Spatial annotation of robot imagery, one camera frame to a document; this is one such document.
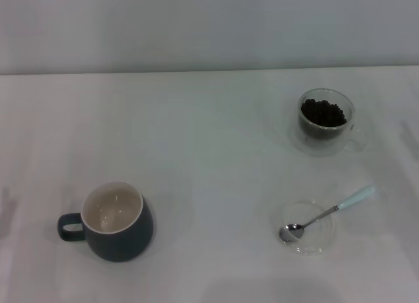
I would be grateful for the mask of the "blue-handled metal spoon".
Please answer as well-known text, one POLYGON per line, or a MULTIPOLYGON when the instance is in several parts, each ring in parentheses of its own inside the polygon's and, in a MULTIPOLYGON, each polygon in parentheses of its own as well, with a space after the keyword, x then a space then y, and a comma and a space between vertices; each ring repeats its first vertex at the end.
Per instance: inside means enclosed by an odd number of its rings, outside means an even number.
POLYGON ((363 200, 369 198, 376 192, 376 187, 373 185, 365 186, 359 189, 357 192, 352 194, 351 196, 347 197, 345 200, 341 201, 341 203, 330 207, 329 209, 325 210, 323 213, 317 215, 313 219, 309 220, 307 223, 304 224, 287 224, 282 226, 278 231, 278 237, 285 243, 294 243, 302 238, 304 235, 304 230, 307 226, 325 218, 332 213, 339 211, 341 209, 345 209, 352 205, 355 205, 363 200))

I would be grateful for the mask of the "dark coffee beans heap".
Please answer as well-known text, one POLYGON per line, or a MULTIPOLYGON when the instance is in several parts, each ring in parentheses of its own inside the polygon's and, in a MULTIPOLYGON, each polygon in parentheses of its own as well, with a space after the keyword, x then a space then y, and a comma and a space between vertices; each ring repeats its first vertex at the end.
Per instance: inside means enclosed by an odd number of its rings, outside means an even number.
POLYGON ((327 100, 306 99, 301 111, 310 122, 324 127, 337 127, 347 123, 343 110, 337 104, 327 100))

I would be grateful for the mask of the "dark teal ceramic mug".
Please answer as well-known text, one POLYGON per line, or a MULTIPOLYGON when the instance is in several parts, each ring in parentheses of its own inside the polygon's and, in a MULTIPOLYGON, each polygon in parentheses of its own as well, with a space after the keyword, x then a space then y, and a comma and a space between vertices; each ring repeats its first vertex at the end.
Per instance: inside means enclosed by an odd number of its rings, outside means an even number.
POLYGON ((86 241, 100 258, 125 262, 150 244, 154 221, 147 202, 127 182, 109 181, 93 190, 81 212, 58 219, 58 235, 64 241, 86 241))

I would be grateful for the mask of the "round clear glass dish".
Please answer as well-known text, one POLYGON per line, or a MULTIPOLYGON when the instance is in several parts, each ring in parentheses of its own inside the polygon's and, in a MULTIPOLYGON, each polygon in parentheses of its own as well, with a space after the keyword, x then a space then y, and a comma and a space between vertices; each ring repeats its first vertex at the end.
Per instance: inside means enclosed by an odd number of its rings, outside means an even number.
MULTIPOLYGON (((311 201, 301 201, 285 204, 278 213, 276 220, 276 235, 282 226, 287 224, 304 224, 328 208, 311 201)), ((279 237, 279 242, 290 250, 301 255, 318 255, 324 252, 332 242, 335 224, 332 214, 307 226, 302 238, 294 243, 285 243, 279 237)))

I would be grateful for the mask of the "double-wall glass cup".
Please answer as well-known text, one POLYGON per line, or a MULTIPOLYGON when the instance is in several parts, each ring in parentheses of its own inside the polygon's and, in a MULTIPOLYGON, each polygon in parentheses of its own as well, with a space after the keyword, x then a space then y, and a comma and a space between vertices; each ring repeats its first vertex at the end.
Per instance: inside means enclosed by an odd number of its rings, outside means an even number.
POLYGON ((356 119, 354 104, 344 94, 328 88, 315 88, 300 97, 297 103, 296 134, 304 151, 314 156, 331 156, 343 149, 360 152, 369 141, 367 129, 356 119), (337 104, 343 110, 347 123, 324 127, 310 122, 301 111, 301 105, 306 99, 327 100, 337 104))

